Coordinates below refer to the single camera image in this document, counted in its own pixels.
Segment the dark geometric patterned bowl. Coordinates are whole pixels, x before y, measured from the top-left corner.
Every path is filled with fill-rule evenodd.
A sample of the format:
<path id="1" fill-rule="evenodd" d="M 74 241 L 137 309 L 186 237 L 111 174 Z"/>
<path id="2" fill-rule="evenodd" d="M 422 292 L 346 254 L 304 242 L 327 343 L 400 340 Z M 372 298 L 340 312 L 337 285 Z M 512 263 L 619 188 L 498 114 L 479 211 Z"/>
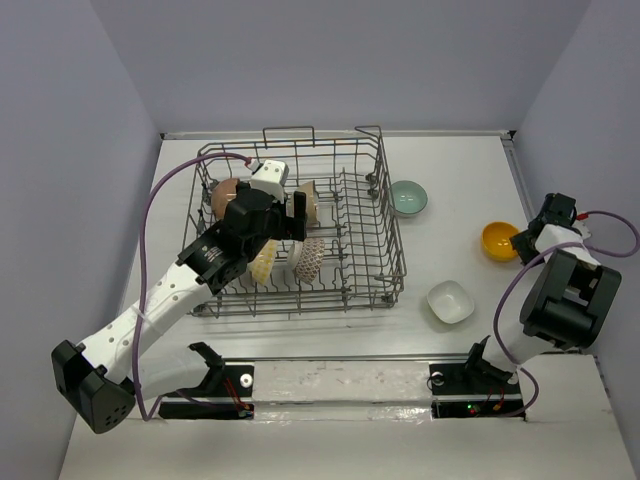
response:
<path id="1" fill-rule="evenodd" d="M 302 282 L 311 284 L 318 276 L 324 260 L 325 241 L 322 238 L 306 238 L 295 241 L 287 257 L 287 264 Z"/>

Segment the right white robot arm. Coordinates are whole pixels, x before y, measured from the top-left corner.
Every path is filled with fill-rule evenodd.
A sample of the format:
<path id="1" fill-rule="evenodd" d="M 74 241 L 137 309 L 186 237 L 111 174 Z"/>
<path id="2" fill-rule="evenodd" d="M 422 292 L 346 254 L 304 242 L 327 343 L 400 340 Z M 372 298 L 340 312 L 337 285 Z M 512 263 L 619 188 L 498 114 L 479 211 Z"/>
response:
<path id="1" fill-rule="evenodd" d="M 619 271 L 604 266 L 584 244 L 576 222 L 576 200 L 561 193 L 545 196 L 527 229 L 509 239 L 523 269 L 499 300 L 493 333 L 473 344 L 460 368 L 462 384 L 482 392 L 505 384 L 516 368 L 554 347 L 587 348 L 599 335 L 622 282 Z M 519 320 L 499 333 L 508 295 L 532 268 L 540 274 L 525 298 Z"/>

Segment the yellow sun patterned bowl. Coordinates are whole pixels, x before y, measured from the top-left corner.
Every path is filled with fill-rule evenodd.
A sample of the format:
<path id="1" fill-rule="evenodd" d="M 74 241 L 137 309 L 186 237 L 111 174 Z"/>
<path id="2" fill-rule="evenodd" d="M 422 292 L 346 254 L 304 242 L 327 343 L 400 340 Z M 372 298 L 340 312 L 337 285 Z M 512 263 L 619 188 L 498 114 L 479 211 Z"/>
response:
<path id="1" fill-rule="evenodd" d="M 270 278 L 277 258 L 277 247 L 276 240 L 268 240 L 254 260 L 248 264 L 252 279 L 260 285 L 266 285 Z"/>

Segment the brown wooden bowl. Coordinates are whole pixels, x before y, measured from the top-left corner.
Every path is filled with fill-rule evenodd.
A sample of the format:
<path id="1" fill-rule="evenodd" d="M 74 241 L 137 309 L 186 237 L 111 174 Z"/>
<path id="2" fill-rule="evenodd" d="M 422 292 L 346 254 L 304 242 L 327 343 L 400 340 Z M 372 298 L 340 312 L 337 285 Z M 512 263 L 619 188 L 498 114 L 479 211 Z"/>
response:
<path id="1" fill-rule="evenodd" d="M 211 208 L 216 220 L 222 220 L 227 205 L 236 197 L 239 179 L 232 177 L 219 182 L 211 194 Z"/>

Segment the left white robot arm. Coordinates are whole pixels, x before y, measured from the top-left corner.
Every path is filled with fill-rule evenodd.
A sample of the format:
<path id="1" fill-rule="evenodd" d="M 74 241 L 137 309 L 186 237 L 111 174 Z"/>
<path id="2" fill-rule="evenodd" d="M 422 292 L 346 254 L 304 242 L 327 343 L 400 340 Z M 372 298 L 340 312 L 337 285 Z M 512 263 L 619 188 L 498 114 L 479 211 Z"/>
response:
<path id="1" fill-rule="evenodd" d="M 291 201 L 241 182 L 223 219 L 188 245 L 154 286 L 95 334 L 51 353 L 56 388 L 96 434 L 144 405 L 139 359 L 195 306 L 241 276 L 269 240 L 306 237 L 306 196 Z"/>

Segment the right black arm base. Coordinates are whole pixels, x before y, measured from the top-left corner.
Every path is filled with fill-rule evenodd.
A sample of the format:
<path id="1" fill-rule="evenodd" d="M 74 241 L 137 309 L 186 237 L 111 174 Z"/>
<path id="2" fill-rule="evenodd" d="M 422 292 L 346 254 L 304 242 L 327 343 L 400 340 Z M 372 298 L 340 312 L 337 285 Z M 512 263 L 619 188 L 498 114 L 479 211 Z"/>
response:
<path id="1" fill-rule="evenodd" d="M 519 384 L 482 358 L 487 342 L 474 343 L 464 361 L 429 365 L 426 386 L 434 419 L 525 416 Z"/>

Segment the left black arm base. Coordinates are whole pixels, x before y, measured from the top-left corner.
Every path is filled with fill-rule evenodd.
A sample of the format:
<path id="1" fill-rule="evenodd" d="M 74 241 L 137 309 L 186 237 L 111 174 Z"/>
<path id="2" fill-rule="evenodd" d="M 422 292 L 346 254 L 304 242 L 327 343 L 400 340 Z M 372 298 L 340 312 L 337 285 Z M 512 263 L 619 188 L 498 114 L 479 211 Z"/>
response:
<path id="1" fill-rule="evenodd" d="M 189 346 L 207 370 L 200 383 L 165 395 L 158 409 L 164 420 L 252 420 L 255 366 L 226 362 L 204 342 Z"/>

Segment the white square bowl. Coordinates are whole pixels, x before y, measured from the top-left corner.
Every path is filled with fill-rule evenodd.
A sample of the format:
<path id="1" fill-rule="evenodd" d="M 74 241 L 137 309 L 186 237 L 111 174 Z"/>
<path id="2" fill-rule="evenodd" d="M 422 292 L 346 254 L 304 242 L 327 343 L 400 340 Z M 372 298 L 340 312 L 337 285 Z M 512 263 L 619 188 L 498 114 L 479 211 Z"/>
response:
<path id="1" fill-rule="evenodd" d="M 448 325 L 466 320 L 475 310 L 469 293 L 453 280 L 435 285 L 427 293 L 427 303 L 436 317 Z"/>

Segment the white round bowl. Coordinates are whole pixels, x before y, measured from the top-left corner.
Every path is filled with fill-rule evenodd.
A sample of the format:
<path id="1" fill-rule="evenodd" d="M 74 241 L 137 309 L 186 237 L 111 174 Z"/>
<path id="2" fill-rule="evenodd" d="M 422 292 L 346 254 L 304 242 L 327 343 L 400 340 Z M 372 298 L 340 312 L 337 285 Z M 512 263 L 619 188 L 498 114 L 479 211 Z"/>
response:
<path id="1" fill-rule="evenodd" d="M 303 193 L 305 195 L 305 211 L 306 211 L 306 225 L 308 228 L 315 227 L 318 220 L 318 192 L 316 190 L 316 182 L 314 180 L 308 181 L 300 185 L 296 190 L 296 193 Z"/>

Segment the light teal bowl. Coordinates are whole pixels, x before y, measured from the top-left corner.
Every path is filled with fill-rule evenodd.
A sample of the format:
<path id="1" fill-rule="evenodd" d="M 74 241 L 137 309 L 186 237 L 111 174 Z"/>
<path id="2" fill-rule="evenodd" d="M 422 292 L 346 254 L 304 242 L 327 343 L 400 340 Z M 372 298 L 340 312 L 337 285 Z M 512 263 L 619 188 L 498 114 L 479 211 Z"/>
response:
<path id="1" fill-rule="evenodd" d="M 418 183 L 410 180 L 396 181 L 390 188 L 394 213 L 400 218 L 419 215 L 428 205 L 428 195 Z"/>

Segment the orange yellow bowl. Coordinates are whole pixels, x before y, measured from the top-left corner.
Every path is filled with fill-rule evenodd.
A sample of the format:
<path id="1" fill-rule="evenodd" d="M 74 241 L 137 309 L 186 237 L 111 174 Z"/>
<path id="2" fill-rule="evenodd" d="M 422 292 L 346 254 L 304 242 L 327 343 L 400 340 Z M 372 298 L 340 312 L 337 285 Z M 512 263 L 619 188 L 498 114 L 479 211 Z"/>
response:
<path id="1" fill-rule="evenodd" d="M 507 222 L 491 222 L 487 224 L 481 234 L 481 245 L 484 253 L 491 260 L 509 262 L 518 254 L 511 243 L 511 238 L 519 230 Z"/>

